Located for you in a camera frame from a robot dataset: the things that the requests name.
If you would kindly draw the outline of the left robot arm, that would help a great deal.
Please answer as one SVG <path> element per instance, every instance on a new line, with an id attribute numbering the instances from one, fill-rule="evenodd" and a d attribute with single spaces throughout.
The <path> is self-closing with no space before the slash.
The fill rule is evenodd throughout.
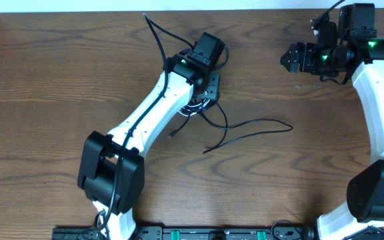
<path id="1" fill-rule="evenodd" d="M 190 117 L 215 104 L 217 61 L 226 52 L 222 40 L 204 32 L 193 48 L 167 58 L 154 89 L 124 122 L 106 135 L 94 131 L 86 138 L 77 184 L 98 210 L 100 223 L 78 239 L 133 235 L 133 206 L 145 183 L 145 156 L 176 113 Z"/>

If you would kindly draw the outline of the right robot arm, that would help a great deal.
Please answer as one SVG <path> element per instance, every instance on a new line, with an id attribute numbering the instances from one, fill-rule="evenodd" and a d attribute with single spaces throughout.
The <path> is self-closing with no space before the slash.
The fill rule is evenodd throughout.
<path id="1" fill-rule="evenodd" d="M 384 239 L 384 39 L 374 26 L 372 3 L 338 1 L 338 22 L 328 12 L 311 21 L 315 43 L 297 42 L 280 62 L 286 70 L 320 81 L 340 73 L 360 98 L 371 145 L 370 165 L 350 180 L 343 204 L 305 227 L 301 239 Z"/>

